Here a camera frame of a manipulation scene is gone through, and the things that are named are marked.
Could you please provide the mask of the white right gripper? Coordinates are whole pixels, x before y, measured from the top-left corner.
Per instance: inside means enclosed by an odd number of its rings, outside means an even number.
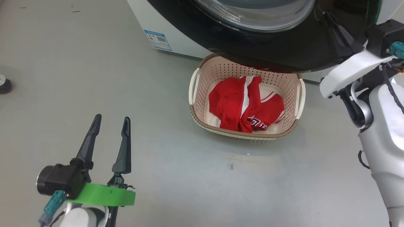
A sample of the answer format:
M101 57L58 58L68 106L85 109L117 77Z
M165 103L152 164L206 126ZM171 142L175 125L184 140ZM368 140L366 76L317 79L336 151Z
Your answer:
M332 12L324 10L322 14L330 53L336 62L344 61L320 82L319 89L324 98L355 82L381 63L396 59L393 55L381 58L370 51L363 51L363 44Z

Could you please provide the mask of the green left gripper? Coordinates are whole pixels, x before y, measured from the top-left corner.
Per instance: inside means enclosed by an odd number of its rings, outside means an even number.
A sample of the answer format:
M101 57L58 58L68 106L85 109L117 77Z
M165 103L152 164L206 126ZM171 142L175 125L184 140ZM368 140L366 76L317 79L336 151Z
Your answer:
M77 153L76 158L84 162L85 169L92 170L92 161L95 140L100 131L102 115L97 114L85 135L85 139ZM130 118L125 117L122 126L122 141L112 172L118 174L131 173L131 123ZM76 199L67 199L67 202L108 207L133 206L136 192L131 187L129 190L117 187L108 187L103 184L87 183Z

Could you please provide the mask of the red white lettered jersey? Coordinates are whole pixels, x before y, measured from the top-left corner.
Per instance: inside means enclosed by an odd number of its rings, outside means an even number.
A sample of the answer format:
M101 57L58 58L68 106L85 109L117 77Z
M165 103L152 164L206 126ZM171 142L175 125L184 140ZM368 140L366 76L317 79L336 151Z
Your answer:
M283 99L281 95L276 92L274 87L260 84L259 89L261 93L261 109L252 119L252 133L257 131L274 133L276 128L280 126L280 123L285 116ZM220 121L211 112L209 112L209 100L206 105L205 114L205 123L213 127L218 127Z

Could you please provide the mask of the red garment white side stripe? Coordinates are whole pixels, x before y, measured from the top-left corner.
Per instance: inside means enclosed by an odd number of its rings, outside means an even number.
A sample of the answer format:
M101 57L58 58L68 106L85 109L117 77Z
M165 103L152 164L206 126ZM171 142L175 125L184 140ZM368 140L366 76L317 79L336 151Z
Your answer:
M252 133L253 118L261 109L260 76L229 77L208 95L209 112L219 119L219 128Z

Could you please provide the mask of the cream perforated basket brown rim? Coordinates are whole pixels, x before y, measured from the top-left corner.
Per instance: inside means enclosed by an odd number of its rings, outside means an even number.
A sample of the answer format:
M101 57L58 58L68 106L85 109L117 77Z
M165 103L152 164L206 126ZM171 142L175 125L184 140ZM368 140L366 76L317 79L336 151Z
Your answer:
M229 77L261 76L260 88L274 91L284 101L284 118L266 131L243 133L218 128L210 124L214 115L208 110L208 95L222 80ZM193 72L188 90L188 101L193 120L202 128L234 138L246 140L274 140L284 137L297 127L306 100L306 87L302 75L297 73L275 73L246 67L227 60L217 54L205 57Z

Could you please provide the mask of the blue energy label sticker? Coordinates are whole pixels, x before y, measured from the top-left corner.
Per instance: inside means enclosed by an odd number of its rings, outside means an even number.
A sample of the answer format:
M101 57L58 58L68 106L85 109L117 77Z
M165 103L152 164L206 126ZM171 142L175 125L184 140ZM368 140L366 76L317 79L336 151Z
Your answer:
M154 48L164 51L172 51L164 34L149 30L144 30L144 32Z

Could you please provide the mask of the black caster wheel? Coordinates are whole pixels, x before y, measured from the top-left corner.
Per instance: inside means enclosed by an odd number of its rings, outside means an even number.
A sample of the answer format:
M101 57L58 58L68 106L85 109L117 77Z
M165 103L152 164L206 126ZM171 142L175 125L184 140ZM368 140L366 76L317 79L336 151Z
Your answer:
M0 95L8 94L12 91L12 82L4 75L0 74Z

